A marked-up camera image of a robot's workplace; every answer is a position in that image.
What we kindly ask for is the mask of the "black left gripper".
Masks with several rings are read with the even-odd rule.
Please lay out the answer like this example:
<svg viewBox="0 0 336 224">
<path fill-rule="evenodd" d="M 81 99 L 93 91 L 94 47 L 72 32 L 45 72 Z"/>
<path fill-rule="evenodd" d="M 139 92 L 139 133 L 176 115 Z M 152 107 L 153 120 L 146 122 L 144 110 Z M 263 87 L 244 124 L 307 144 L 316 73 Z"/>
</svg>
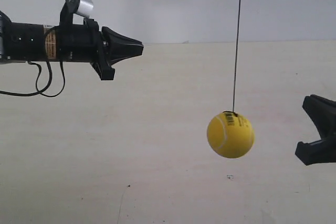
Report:
<svg viewBox="0 0 336 224">
<path fill-rule="evenodd" d="M 112 65 L 122 60 L 141 56 L 141 41 L 118 34 L 103 26 L 102 32 L 93 19 L 85 18 L 83 24 L 63 23 L 56 28 L 57 59 L 66 62 L 88 62 L 100 80 L 113 80 Z"/>
</svg>

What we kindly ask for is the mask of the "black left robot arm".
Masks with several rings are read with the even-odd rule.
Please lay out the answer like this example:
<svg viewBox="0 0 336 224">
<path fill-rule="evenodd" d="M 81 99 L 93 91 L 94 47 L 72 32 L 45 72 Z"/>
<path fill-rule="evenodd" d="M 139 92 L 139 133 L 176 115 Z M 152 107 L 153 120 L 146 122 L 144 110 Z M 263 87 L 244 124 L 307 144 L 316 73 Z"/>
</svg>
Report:
<svg viewBox="0 0 336 224">
<path fill-rule="evenodd" d="M 141 56 L 142 42 L 100 27 L 91 18 L 58 26 L 15 23 L 1 13 L 1 62 L 89 63 L 101 80 L 113 80 L 114 64 Z"/>
</svg>

